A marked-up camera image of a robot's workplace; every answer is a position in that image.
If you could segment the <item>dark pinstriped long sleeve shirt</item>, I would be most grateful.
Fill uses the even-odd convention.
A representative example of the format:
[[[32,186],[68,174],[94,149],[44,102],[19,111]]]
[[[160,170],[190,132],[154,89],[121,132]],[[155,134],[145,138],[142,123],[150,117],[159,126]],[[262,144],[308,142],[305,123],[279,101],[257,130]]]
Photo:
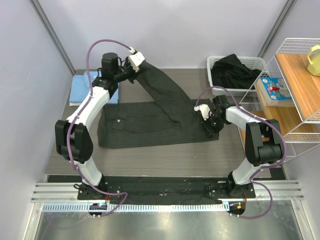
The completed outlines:
[[[149,102],[106,104],[98,122],[98,145],[106,149],[138,148],[217,141],[195,112],[198,102],[167,74],[148,62],[140,65],[137,82]]]

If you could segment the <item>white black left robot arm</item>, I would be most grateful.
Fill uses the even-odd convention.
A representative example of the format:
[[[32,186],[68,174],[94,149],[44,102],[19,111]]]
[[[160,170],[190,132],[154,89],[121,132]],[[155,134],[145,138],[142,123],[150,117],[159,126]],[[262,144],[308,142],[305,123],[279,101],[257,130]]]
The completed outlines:
[[[107,194],[104,175],[93,160],[94,144],[89,130],[100,110],[112,98],[122,81],[133,81],[145,57],[134,49],[121,60],[114,52],[105,53],[95,78],[89,77],[91,89],[76,111],[66,120],[55,123],[55,145],[59,155],[69,161],[80,174],[81,184],[75,184],[78,198],[102,199]]]

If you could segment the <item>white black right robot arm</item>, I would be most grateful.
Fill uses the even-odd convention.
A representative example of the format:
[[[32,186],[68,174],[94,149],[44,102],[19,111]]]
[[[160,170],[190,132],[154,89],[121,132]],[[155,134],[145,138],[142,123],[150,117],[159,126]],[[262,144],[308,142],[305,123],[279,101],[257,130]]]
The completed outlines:
[[[209,137],[217,136],[225,125],[234,124],[245,132],[245,158],[226,181],[226,194],[240,198],[251,187],[253,178],[263,169],[271,168],[285,156],[285,141],[276,119],[265,119],[245,110],[237,103],[218,95],[208,104],[197,104],[194,111],[201,115],[201,124]]]

